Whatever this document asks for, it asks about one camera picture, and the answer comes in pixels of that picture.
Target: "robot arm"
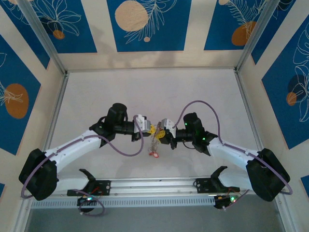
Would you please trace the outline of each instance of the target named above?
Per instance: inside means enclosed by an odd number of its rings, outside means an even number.
[[[27,189],[31,194],[37,200],[43,200],[54,191],[73,188],[84,189],[94,179],[87,170],[81,169],[80,171],[85,175],[72,178],[61,177],[59,175],[60,171],[82,155],[106,145],[107,142],[99,138],[98,135],[112,141],[116,134],[128,134],[131,135],[131,141],[134,142],[140,139],[139,127],[143,136],[148,137],[151,129],[150,121],[146,117],[138,115],[136,123],[137,125],[134,121],[127,120],[126,106],[115,103],[109,109],[106,117],[100,118],[96,124],[77,138],[44,152],[39,149],[31,151],[21,171],[19,180],[24,184],[31,172],[42,160],[55,154],[30,179]]]
[[[249,153],[265,161],[287,182],[290,181],[288,173],[272,151],[249,150],[221,141],[216,134],[205,131],[196,113],[186,114],[183,120],[185,129],[177,129],[169,119],[163,119],[161,131],[156,138],[162,144],[170,144],[172,149],[177,147],[178,142],[192,142],[198,152],[226,159],[242,169],[219,168],[212,175],[214,182],[217,182],[214,185],[250,189],[263,200],[272,201],[285,184],[269,168],[249,156]]]

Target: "red object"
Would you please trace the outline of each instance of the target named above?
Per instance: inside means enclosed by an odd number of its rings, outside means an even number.
[[[149,155],[150,155],[150,156],[153,156],[153,157],[155,157],[155,158],[159,158],[158,153],[156,153],[156,152],[154,152],[154,151],[150,152]]]

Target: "gray floor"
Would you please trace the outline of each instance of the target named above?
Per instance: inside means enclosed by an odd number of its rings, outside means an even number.
[[[77,209],[36,209],[26,232],[280,232],[274,203],[248,195],[226,212],[212,206],[108,208],[103,217]]]

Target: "white floor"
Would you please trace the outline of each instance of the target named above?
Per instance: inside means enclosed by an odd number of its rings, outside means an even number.
[[[166,117],[176,122],[182,109],[193,100],[204,100],[215,108],[224,140],[256,149],[233,70],[203,68],[70,73],[52,147],[79,136],[105,116],[113,103],[127,106],[129,120],[135,114],[142,114],[156,124]],[[196,103],[186,111],[191,112],[197,113],[205,130],[217,134],[215,117],[207,106]],[[184,128],[183,122],[178,128]],[[140,148],[140,141],[132,143],[128,135],[117,135],[112,143],[130,154]],[[75,174],[85,168],[96,178],[190,177],[210,175],[221,165],[229,165],[182,144],[175,150],[160,145],[160,157],[155,159],[149,156],[149,146],[150,137],[145,139],[144,149],[138,156],[128,158],[106,145],[77,159],[63,172]]]

